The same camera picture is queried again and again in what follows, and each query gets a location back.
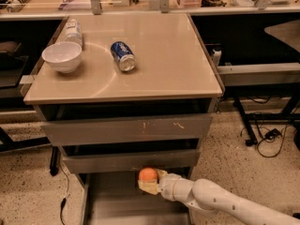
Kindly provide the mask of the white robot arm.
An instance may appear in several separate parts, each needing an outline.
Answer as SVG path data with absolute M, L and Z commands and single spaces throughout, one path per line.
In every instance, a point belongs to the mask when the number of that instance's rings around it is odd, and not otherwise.
M 225 212 L 246 225 L 300 225 L 300 219 L 232 194 L 218 184 L 198 179 L 191 181 L 175 173 L 143 168 L 139 172 L 139 189 L 160 194 L 165 200 L 180 202 L 207 216 Z

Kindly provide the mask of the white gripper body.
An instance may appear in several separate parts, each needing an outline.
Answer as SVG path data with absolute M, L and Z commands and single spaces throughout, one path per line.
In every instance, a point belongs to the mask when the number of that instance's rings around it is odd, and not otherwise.
M 159 179 L 158 187 L 161 196 L 171 202 L 175 202 L 175 198 L 173 195 L 173 189 L 175 186 L 175 183 L 181 178 L 180 175 L 175 173 L 168 173 L 164 176 L 162 176 Z

